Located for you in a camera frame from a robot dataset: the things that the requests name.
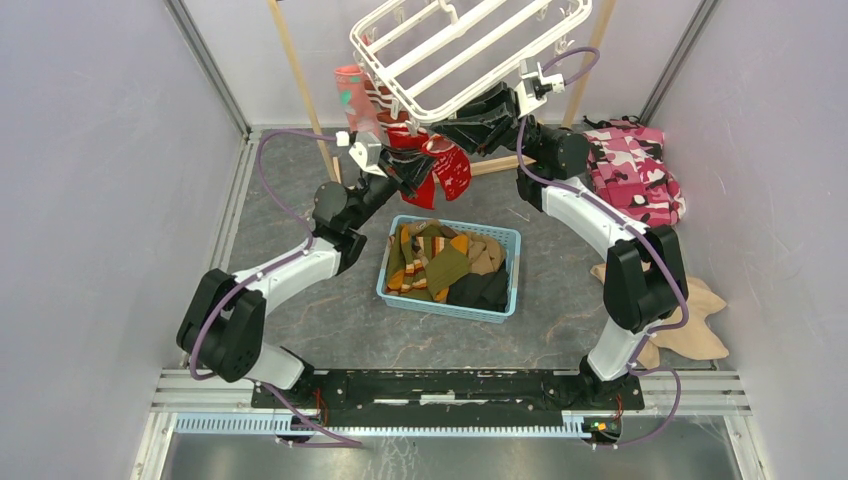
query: star-shaped beige cloth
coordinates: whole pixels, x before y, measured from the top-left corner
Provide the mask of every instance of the star-shaped beige cloth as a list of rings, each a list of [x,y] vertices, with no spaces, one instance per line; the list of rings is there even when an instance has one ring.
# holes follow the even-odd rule
[[[592,275],[601,282],[606,277],[606,265],[592,267]],[[727,306],[718,295],[710,290],[703,280],[686,277],[689,284],[689,322],[683,328],[663,330],[651,338],[642,353],[639,363],[645,368],[654,368],[660,364],[660,348],[671,349],[692,360],[716,360],[729,355],[721,340],[707,326],[707,315],[716,313]],[[663,325],[679,323],[683,318],[678,307]]]

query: camouflage bag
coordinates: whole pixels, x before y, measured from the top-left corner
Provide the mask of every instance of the camouflage bag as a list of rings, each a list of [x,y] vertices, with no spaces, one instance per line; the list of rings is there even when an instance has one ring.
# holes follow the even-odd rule
[[[663,163],[663,132],[629,117],[590,122],[589,174],[595,193],[649,226],[674,225],[686,212],[680,184]]]

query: black mounting plate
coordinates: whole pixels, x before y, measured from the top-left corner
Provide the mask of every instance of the black mounting plate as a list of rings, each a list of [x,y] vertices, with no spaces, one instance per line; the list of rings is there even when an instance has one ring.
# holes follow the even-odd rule
[[[320,389],[339,427],[561,426],[563,410],[615,411],[617,395],[625,410],[645,408],[638,378],[617,385],[589,399],[577,372],[562,370],[316,370],[284,393],[314,408]],[[285,408],[265,389],[251,406]]]

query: gray floor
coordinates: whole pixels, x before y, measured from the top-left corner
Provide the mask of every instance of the gray floor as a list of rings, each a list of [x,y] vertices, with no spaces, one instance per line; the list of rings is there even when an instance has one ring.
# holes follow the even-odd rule
[[[628,418],[624,439],[658,420]],[[304,450],[267,436],[175,435],[170,480],[308,479],[740,479],[721,418],[676,419],[654,440],[597,451],[580,440],[544,438],[363,438],[358,450]]]
[[[278,137],[263,156],[268,181],[303,216],[327,172],[312,140]],[[352,181],[354,170],[346,167]],[[518,308],[503,325],[392,309],[377,296],[377,275],[392,219],[399,214],[513,228],[522,234]],[[313,285],[269,315],[265,339],[326,368],[576,368],[596,343],[606,313],[600,282],[589,274],[601,259],[566,226],[537,212],[516,193],[515,173],[475,177],[458,200],[429,212],[390,201],[362,229],[369,238],[359,262]],[[230,271],[263,263],[304,238],[253,175],[230,260]],[[665,365],[709,368],[664,351]]]

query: light blue plastic basket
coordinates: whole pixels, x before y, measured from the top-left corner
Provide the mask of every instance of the light blue plastic basket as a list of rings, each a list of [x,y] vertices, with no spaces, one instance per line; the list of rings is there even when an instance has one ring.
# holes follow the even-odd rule
[[[398,215],[392,222],[392,229],[389,235],[394,235],[395,229],[399,223],[412,223],[421,220],[428,220],[426,217],[413,217],[411,215]],[[506,250],[506,269],[509,272],[509,299],[506,304],[505,312],[490,312],[488,310],[478,310],[476,308],[457,307],[453,305],[445,305],[442,303],[425,302],[423,300],[414,300],[411,298],[398,297],[396,295],[388,295],[386,290],[386,264],[389,261],[389,248],[386,247],[386,253],[383,255],[382,268],[380,269],[380,277],[377,279],[377,295],[379,295],[390,307],[403,308],[406,310],[415,310],[418,312],[433,313],[436,315],[446,315],[449,317],[467,318],[469,320],[479,320],[482,322],[503,323],[510,315],[515,313],[515,304],[518,299],[518,265],[521,258],[521,234],[516,230],[509,228],[488,227],[486,225],[476,225],[473,223],[452,222],[449,220],[439,220],[442,225],[451,227],[456,230],[467,230],[474,233],[488,235],[497,240],[503,245]]]

